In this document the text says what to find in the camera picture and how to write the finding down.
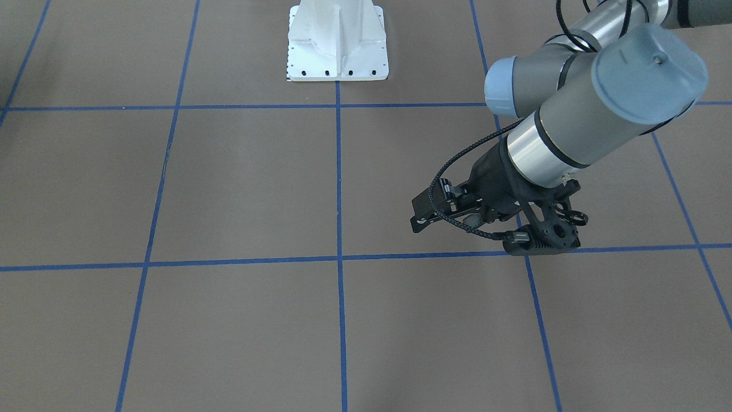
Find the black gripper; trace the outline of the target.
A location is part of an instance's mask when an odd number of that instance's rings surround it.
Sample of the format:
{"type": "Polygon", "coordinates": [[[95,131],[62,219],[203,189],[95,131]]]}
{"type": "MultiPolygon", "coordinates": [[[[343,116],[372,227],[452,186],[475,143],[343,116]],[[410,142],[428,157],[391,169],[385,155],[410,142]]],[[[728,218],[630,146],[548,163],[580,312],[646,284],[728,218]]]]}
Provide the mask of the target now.
{"type": "Polygon", "coordinates": [[[502,140],[475,162],[464,183],[454,186],[441,179],[441,186],[428,187],[415,196],[411,230],[419,233],[440,220],[452,225],[485,225],[520,213],[529,224],[537,225],[540,220],[532,206],[541,202],[539,191],[518,172],[508,144],[502,140]]]}

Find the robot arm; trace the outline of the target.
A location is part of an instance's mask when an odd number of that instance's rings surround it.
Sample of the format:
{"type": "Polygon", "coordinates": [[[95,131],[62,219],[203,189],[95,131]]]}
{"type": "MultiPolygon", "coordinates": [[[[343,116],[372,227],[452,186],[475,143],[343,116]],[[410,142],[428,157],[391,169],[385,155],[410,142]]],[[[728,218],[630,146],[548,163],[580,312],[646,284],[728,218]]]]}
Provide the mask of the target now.
{"type": "Polygon", "coordinates": [[[576,172],[693,107],[705,62],[675,29],[730,23],[729,1],[603,1],[533,55],[497,60],[486,104],[516,122],[471,144],[413,199],[411,229],[445,221],[473,235],[569,243],[587,216],[576,172]]]}

